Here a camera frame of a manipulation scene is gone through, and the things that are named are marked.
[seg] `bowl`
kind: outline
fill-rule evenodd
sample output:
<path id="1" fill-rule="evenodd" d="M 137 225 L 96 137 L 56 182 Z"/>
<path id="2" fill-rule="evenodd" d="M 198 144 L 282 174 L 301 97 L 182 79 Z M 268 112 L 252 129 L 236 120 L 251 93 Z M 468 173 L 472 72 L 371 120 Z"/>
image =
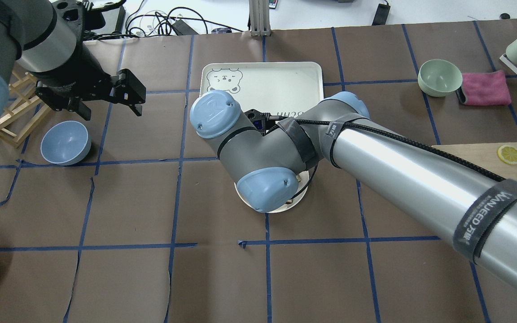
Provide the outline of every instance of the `bowl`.
<path id="1" fill-rule="evenodd" d="M 447 96 L 462 86 L 462 72 L 449 61 L 432 59 L 420 67 L 418 86 L 429 96 Z"/>
<path id="2" fill-rule="evenodd" d="M 80 162 L 91 149 L 91 137 L 86 127 L 74 120 L 53 126 L 41 141 L 41 155 L 49 163 L 61 166 Z"/>

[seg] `white floor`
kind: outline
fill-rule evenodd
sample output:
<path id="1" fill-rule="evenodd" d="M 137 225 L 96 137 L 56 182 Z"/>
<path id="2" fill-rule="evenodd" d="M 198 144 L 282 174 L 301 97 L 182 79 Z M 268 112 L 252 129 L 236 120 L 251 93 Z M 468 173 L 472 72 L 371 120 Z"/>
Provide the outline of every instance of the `white floor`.
<path id="1" fill-rule="evenodd" d="M 416 24 L 422 22 L 495 20 L 501 13 L 517 18 L 517 0 L 390 0 L 387 24 Z M 127 0 L 128 12 L 137 10 L 141 0 Z M 279 0 L 276 9 L 270 10 L 271 29 L 307 29 L 341 26 L 371 25 L 378 4 L 383 0 L 354 0 L 338 3 L 338 0 Z M 219 22 L 247 30 L 248 0 L 145 0 L 139 13 L 151 10 L 168 12 L 177 6 L 193 8 L 205 20 Z M 185 17 L 196 17 L 187 10 L 176 10 Z M 144 18 L 143 28 L 152 25 L 152 19 Z M 203 23 L 189 21 L 197 32 L 204 33 Z"/>

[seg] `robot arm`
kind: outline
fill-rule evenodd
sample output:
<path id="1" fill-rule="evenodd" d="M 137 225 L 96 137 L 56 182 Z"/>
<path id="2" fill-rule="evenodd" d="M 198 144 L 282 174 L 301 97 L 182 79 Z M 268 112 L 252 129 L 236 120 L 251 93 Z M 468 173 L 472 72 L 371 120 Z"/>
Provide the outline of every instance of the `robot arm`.
<path id="1" fill-rule="evenodd" d="M 325 158 L 517 289 L 517 183 L 373 123 L 349 92 L 301 118 L 287 118 L 263 137 L 220 91 L 201 96 L 190 112 L 255 210 L 284 204 L 298 187 L 295 174 Z"/>
<path id="2" fill-rule="evenodd" d="M 0 0 L 0 115 L 7 102 L 8 80 L 18 60 L 37 79 L 37 96 L 51 109 L 91 118 L 85 100 L 128 105 L 141 116 L 145 86 L 127 69 L 116 76 L 103 71 L 83 44 L 83 31 L 98 11 L 91 2 Z"/>

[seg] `lemon slice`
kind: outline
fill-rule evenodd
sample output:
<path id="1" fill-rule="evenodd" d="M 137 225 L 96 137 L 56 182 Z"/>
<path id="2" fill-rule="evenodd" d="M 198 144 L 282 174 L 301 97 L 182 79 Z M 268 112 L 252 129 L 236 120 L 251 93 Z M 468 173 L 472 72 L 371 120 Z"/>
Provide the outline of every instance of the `lemon slice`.
<path id="1" fill-rule="evenodd" d="M 498 149 L 498 158 L 509 165 L 517 165 L 517 148 L 503 145 Z"/>

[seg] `green bowl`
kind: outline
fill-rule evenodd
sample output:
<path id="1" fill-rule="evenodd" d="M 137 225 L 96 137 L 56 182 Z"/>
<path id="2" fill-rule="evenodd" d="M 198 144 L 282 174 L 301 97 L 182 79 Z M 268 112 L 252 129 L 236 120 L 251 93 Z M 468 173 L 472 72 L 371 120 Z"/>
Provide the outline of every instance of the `green bowl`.
<path id="1" fill-rule="evenodd" d="M 432 59 L 420 67 L 418 86 L 429 96 L 447 96 L 462 86 L 462 72 L 449 61 Z"/>

